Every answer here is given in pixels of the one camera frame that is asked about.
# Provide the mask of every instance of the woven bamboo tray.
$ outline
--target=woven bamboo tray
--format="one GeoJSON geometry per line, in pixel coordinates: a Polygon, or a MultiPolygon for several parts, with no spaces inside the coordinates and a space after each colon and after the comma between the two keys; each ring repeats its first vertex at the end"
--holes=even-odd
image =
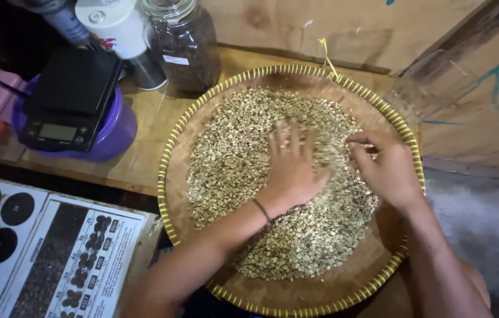
{"type": "MultiPolygon", "coordinates": [[[[298,91],[301,96],[339,102],[342,111],[358,119],[364,130],[383,130],[402,139],[412,150],[424,188],[423,166],[415,140],[404,119],[370,89],[325,69],[281,65],[253,69],[218,84],[201,96],[178,119],[164,149],[159,170],[159,207],[174,245],[194,231],[192,205],[187,199],[187,171],[197,134],[216,106],[250,87],[298,91]]],[[[371,296],[407,256],[404,228],[392,206],[381,203],[373,213],[365,238],[342,266],[314,278],[264,281],[245,278],[223,266],[206,287],[217,297],[257,314],[275,317],[316,317],[344,310],[371,296]]]]}

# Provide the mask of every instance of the wrist bracelet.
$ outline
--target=wrist bracelet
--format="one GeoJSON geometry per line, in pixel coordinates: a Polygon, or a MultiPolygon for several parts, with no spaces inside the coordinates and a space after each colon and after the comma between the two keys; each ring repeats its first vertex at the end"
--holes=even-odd
{"type": "Polygon", "coordinates": [[[261,210],[261,212],[263,212],[263,214],[265,214],[267,223],[271,222],[271,218],[269,218],[269,215],[267,214],[267,211],[263,208],[263,206],[260,205],[260,203],[256,199],[253,199],[253,202],[255,202],[255,205],[261,210]]]}

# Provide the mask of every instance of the yellow string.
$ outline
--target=yellow string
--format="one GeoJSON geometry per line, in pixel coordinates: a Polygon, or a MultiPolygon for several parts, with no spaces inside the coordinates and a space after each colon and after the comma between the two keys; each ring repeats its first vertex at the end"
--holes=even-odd
{"type": "Polygon", "coordinates": [[[332,62],[328,58],[328,47],[326,46],[326,38],[318,39],[318,41],[320,42],[320,44],[322,44],[322,47],[324,47],[324,65],[322,67],[324,68],[326,66],[326,62],[328,62],[328,64],[330,64],[330,67],[332,68],[330,75],[328,75],[328,79],[332,79],[334,76],[336,76],[336,82],[340,81],[343,75],[338,74],[338,72],[334,68],[334,65],[332,65],[332,62]]]}

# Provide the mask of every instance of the forearm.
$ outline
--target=forearm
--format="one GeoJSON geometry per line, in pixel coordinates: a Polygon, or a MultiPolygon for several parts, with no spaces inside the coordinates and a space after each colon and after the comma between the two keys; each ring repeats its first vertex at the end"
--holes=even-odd
{"type": "MultiPolygon", "coordinates": [[[[286,211],[273,193],[258,196],[271,218],[286,211]]],[[[267,224],[267,218],[253,201],[220,218],[174,248],[147,272],[126,307],[128,316],[174,314],[186,298],[207,281],[229,256],[267,224]]]]}
{"type": "Polygon", "coordinates": [[[420,201],[407,211],[410,264],[424,316],[490,317],[475,285],[450,249],[431,208],[420,201]]]}

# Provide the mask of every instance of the digital scale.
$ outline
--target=digital scale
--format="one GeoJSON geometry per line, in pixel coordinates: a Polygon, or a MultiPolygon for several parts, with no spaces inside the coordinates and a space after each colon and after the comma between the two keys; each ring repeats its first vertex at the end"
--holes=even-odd
{"type": "Polygon", "coordinates": [[[24,102],[20,143],[36,150],[85,152],[111,110],[122,60],[77,48],[55,53],[24,102]]]}

